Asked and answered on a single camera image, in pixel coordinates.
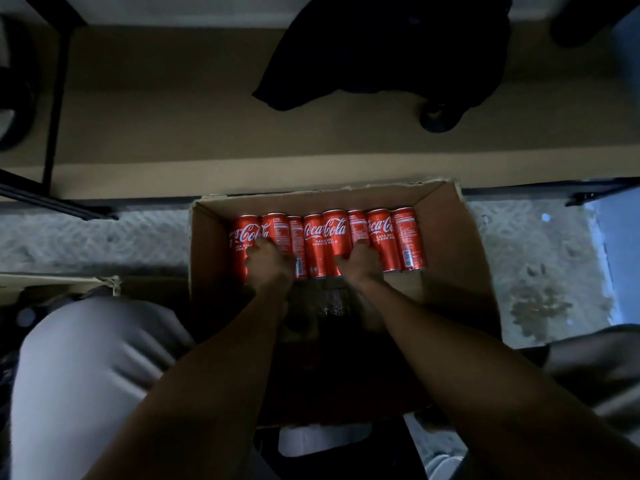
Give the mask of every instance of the black cloth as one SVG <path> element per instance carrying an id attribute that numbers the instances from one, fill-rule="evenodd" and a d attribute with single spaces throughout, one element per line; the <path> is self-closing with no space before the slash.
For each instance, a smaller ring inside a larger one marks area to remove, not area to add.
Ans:
<path id="1" fill-rule="evenodd" d="M 427 98 L 429 113 L 461 115 L 500 83 L 510 5 L 311 0 L 284 34 L 253 95 L 288 111 L 338 89 L 400 90 Z"/>

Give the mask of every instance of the leg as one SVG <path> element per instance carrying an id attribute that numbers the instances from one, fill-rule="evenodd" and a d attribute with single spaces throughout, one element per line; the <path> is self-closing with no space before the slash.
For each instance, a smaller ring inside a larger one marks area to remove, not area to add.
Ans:
<path id="1" fill-rule="evenodd" d="M 14 480 L 80 480 L 156 380 L 195 343 L 175 314 L 102 297 L 27 336 L 13 388 Z"/>

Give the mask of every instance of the beige wall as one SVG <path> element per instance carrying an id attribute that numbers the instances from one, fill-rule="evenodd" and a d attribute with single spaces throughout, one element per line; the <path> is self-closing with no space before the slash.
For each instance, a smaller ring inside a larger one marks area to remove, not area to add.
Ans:
<path id="1" fill-rule="evenodd" d="M 35 32 L 50 88 L 55 44 Z M 289 112 L 251 97 L 281 31 L 76 33 L 54 191 L 64 198 L 252 192 L 437 175 L 465 186 L 640 175 L 640 128 L 601 36 L 553 47 L 518 24 L 505 82 L 446 134 L 420 98 L 336 93 Z M 50 97 L 3 168 L 39 175 Z"/>

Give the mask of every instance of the hand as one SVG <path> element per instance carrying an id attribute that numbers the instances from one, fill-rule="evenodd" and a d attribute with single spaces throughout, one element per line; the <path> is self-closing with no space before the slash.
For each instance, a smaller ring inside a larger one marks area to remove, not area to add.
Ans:
<path id="1" fill-rule="evenodd" d="M 362 290 L 370 282 L 384 282 L 380 255 L 364 241 L 356 242 L 349 259 L 336 256 L 334 261 L 340 274 L 356 289 Z"/>
<path id="2" fill-rule="evenodd" d="M 255 243 L 257 247 L 246 250 L 249 283 L 256 291 L 286 293 L 296 277 L 296 259 L 283 256 L 274 243 L 263 237 L 257 237 Z"/>

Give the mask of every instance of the cardboard box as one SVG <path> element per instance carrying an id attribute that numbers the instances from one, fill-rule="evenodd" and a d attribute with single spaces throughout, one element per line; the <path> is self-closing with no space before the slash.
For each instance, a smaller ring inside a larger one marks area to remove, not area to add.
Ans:
<path id="1" fill-rule="evenodd" d="M 499 337 L 499 312 L 475 221 L 457 186 L 442 180 L 197 201 L 191 215 L 192 318 L 218 331 L 250 298 L 230 270 L 230 219 L 405 205 L 418 215 L 429 266 L 388 274 L 387 281 L 424 306 Z M 259 425 L 368 422 L 430 404 L 380 316 L 341 278 L 297 282 L 288 304 Z"/>

